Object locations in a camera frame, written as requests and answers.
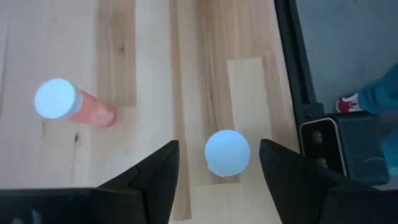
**black metal bracket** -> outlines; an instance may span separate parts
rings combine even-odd
[[[323,105],[315,99],[296,2],[275,0],[275,9],[298,129],[325,113]]]

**orange cylinder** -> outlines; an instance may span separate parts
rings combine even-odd
[[[66,119],[96,127],[108,127],[116,118],[111,105],[62,78],[40,86],[35,95],[35,108],[44,118]]]

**red shoe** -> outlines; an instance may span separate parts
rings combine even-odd
[[[362,111],[358,103],[358,93],[344,96],[336,102],[336,110],[339,113]]]

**light wood board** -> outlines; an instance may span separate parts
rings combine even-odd
[[[298,144],[273,1],[12,0],[0,18],[0,188],[97,186],[178,139],[172,223],[280,223],[259,143]],[[113,103],[115,125],[42,119],[34,92],[55,77]],[[221,129],[251,145],[235,177],[207,169]]]

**blue jeans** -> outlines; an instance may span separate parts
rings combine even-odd
[[[398,63],[382,78],[359,91],[360,107],[372,114],[398,111]],[[382,140],[382,150],[391,176],[398,175],[398,130]]]

